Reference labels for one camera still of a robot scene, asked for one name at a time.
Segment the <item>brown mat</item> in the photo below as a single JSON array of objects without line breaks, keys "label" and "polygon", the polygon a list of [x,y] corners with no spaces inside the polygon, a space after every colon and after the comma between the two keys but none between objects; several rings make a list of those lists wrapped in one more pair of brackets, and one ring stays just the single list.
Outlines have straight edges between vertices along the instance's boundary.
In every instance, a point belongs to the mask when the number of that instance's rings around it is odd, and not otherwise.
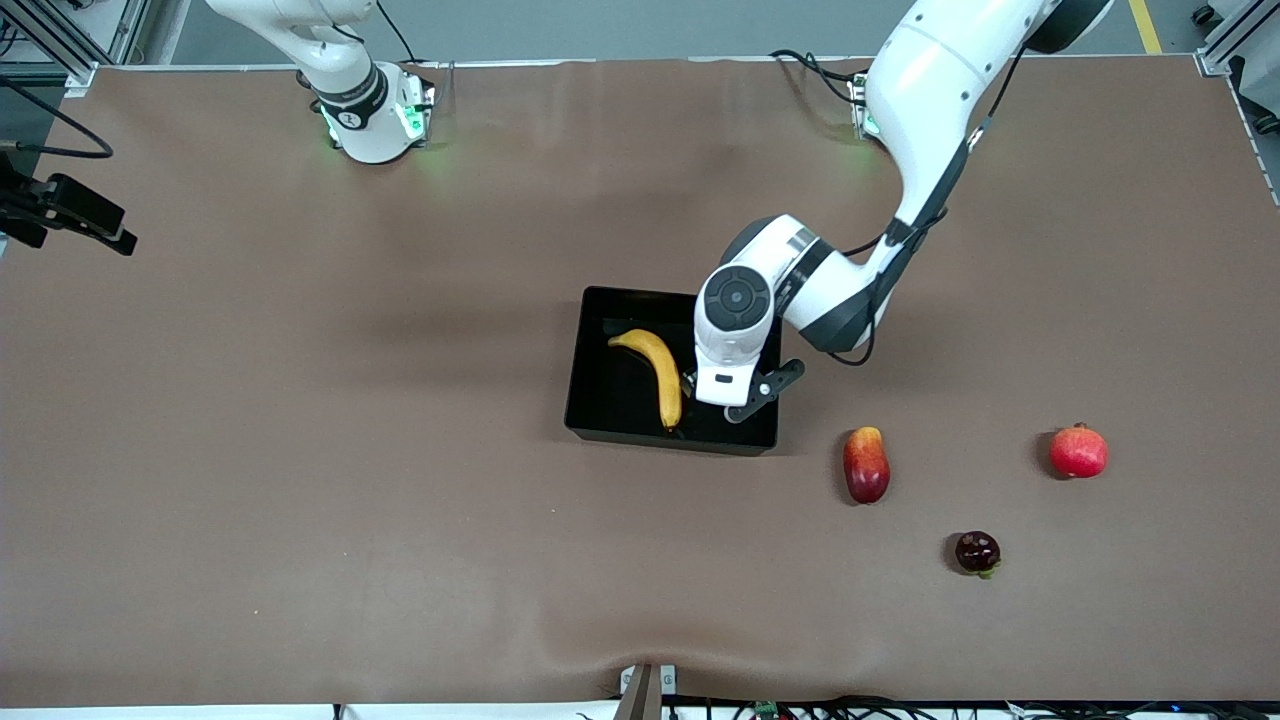
[{"label": "brown mat", "polygon": [[[577,299],[692,292],[774,213],[861,243],[892,163],[768,63],[456,86],[389,167],[289,73],[67,104],[118,155],[41,172],[141,245],[3,261],[4,703],[575,700],[641,659],[687,693],[1280,697],[1280,218],[1225,83],[1027,61],[872,364],[788,331],[810,373],[754,460],[568,433]],[[1111,468],[1052,480],[1076,420]],[[969,529],[989,582],[943,562]]]}]

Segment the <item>black cable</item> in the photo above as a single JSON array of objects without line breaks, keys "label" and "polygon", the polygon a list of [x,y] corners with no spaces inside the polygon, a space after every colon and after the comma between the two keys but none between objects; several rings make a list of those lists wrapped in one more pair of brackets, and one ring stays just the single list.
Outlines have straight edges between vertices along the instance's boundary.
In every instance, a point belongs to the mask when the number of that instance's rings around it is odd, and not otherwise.
[{"label": "black cable", "polygon": [[22,95],[41,110],[72,126],[73,128],[76,128],[77,132],[93,141],[93,143],[97,145],[101,150],[73,150],[70,147],[51,147],[49,145],[35,145],[31,142],[15,142],[15,141],[5,141],[4,145],[6,146],[6,149],[17,150],[20,152],[44,152],[45,155],[61,155],[64,158],[84,158],[87,160],[105,160],[106,158],[115,155],[115,150],[111,150],[111,146],[108,145],[106,141],[99,137],[93,131],[82,126],[79,122],[69,117],[67,113],[63,113],[61,110],[54,108],[49,102],[45,102],[40,97],[36,97],[26,87],[22,87],[20,85],[13,82],[12,79],[6,78],[3,74],[0,74],[0,86],[8,87],[9,90],[17,92],[18,95]]},{"label": "black cable", "polygon": [[[938,211],[937,215],[934,215],[932,219],[929,219],[929,222],[924,223],[923,225],[920,225],[919,228],[916,228],[915,231],[913,231],[911,234],[906,236],[906,240],[902,241],[902,243],[906,245],[906,243],[918,241],[918,238],[922,234],[929,232],[929,228],[932,228],[933,225],[941,223],[942,218],[946,218],[946,217],[947,217],[947,209],[946,209],[946,206],[943,206],[942,210]],[[879,241],[881,241],[881,238],[876,238],[876,240],[868,242],[867,245],[861,245],[859,247],[855,247],[855,249],[845,252],[844,255],[845,256],[858,255],[859,252],[863,252],[864,250],[870,250],[872,247],[876,247],[879,243]],[[867,324],[870,327],[870,332],[869,332],[869,334],[867,337],[867,351],[863,352],[863,356],[859,357],[858,360],[849,360],[846,357],[841,357],[840,355],[837,355],[835,352],[828,352],[827,354],[828,357],[831,357],[836,363],[840,363],[841,365],[846,365],[849,368],[861,368],[863,365],[867,364],[868,360],[872,359],[872,352],[876,350],[876,313],[878,311],[878,302],[876,301],[876,295],[877,295],[876,291],[879,288],[879,278],[881,278],[879,275],[876,275],[876,279],[872,281],[872,284],[870,284],[870,288],[869,288],[870,290],[870,297],[867,301]],[[916,711],[909,708],[905,705],[902,707],[900,707],[899,710],[904,710],[905,712],[909,712],[911,715],[911,717],[915,717],[915,712]],[[920,712],[920,715],[923,715],[928,720],[936,720],[934,717],[929,716],[929,714],[927,714],[927,712]]]},{"label": "black cable", "polygon": [[820,64],[818,64],[818,59],[813,55],[813,53],[805,53],[804,55],[801,55],[795,50],[782,49],[769,53],[769,58],[791,58],[792,60],[797,60],[801,65],[809,68],[810,70],[840,82],[849,82],[854,79],[854,76],[858,74],[858,73],[841,74],[835,70],[828,70],[827,68],[823,68]]},{"label": "black cable", "polygon": [[18,28],[9,24],[9,20],[5,18],[0,18],[0,42],[8,42],[4,50],[0,50],[0,56],[8,55],[13,50],[14,42],[18,42]]},{"label": "black cable", "polygon": [[399,26],[397,26],[396,20],[393,20],[392,17],[387,14],[387,8],[383,8],[383,0],[378,0],[376,4],[378,4],[378,12],[383,14],[383,19],[387,20],[387,24],[392,26],[392,32],[396,33],[396,37],[399,38],[401,45],[404,47],[406,59],[402,61],[421,63],[422,60],[416,54],[413,54],[413,49],[410,47],[408,41],[404,40],[404,33],[399,31]]},{"label": "black cable", "polygon": [[364,37],[360,37],[358,35],[356,35],[353,32],[347,32],[347,31],[342,29],[340,27],[338,27],[338,23],[334,23],[334,24],[332,24],[329,27],[333,28],[334,32],[337,32],[338,35],[340,35],[343,37],[349,37],[349,38],[355,40],[356,42],[358,42],[361,45],[365,44],[365,38]]},{"label": "black cable", "polygon": [[804,65],[806,69],[809,69],[809,70],[812,70],[814,73],[818,73],[818,77],[822,78],[822,82],[827,86],[827,90],[831,90],[831,92],[835,94],[836,97],[840,97],[841,100],[844,100],[845,102],[849,102],[850,105],[860,105],[861,104],[858,100],[854,100],[852,97],[850,97],[849,95],[845,95],[838,87],[836,87],[831,82],[831,81],[849,82],[849,81],[854,79],[854,76],[856,76],[858,73],[841,74],[841,73],[837,73],[837,72],[833,72],[833,70],[828,70],[827,68],[823,68],[822,64],[818,63],[818,59],[814,58],[813,53],[806,53],[806,54],[801,55],[801,54],[796,53],[795,50],[785,50],[783,49],[783,50],[774,50],[773,53],[769,53],[769,56],[771,58],[792,58],[795,60],[799,60],[800,64]]},{"label": "black cable", "polygon": [[1000,101],[1005,99],[1005,91],[1009,90],[1009,81],[1014,79],[1014,70],[1018,69],[1018,63],[1023,59],[1023,53],[1025,51],[1025,45],[1019,47],[1018,54],[1014,55],[1014,61],[1009,64],[1009,73],[1005,74],[1005,82],[1000,83],[1000,92],[996,94],[996,100],[991,102],[991,110],[987,110],[988,120],[996,117],[996,109],[1000,108]]}]

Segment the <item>banana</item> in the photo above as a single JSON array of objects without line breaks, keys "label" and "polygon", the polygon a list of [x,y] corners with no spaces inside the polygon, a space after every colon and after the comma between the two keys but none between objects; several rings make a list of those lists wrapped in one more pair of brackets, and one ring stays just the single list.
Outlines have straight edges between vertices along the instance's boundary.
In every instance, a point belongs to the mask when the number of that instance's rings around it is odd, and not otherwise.
[{"label": "banana", "polygon": [[662,427],[671,430],[680,423],[684,395],[680,392],[680,373],[676,359],[660,337],[649,331],[628,331],[609,338],[609,347],[626,347],[644,355],[658,377],[658,414]]}]

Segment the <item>black tray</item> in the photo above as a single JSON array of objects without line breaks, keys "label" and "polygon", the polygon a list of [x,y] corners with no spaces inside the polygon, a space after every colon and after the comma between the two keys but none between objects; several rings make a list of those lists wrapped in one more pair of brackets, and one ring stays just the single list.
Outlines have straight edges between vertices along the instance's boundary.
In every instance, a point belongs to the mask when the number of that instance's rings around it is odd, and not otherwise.
[{"label": "black tray", "polygon": [[[573,372],[564,427],[582,439],[622,442],[731,455],[759,455],[778,442],[778,404],[771,402],[741,424],[724,409],[685,398],[684,416],[671,433],[658,418],[658,382],[640,355],[609,347],[613,336],[644,328],[660,337],[684,373],[694,359],[694,296],[614,287],[582,292]],[[759,372],[776,370],[782,355],[782,324],[773,320]]]}]

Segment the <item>robotic arm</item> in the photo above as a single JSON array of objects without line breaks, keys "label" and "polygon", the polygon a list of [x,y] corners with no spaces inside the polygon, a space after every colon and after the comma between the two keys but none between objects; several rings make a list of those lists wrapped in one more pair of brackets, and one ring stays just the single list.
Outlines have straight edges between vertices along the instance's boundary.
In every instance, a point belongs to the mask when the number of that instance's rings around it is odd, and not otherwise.
[{"label": "robotic arm", "polygon": [[941,219],[972,149],[969,117],[1005,60],[1023,45],[1061,50],[1110,8],[1111,0],[916,1],[867,76],[868,113],[902,177],[893,219],[860,265],[790,215],[739,233],[698,293],[695,397],[742,407],[776,386],[762,386],[755,365],[777,315],[822,352],[867,342]]},{"label": "robotic arm", "polygon": [[207,0],[297,63],[320,99],[334,143],[361,163],[387,163],[426,140],[435,94],[392,63],[375,63],[348,23],[374,0]]}]

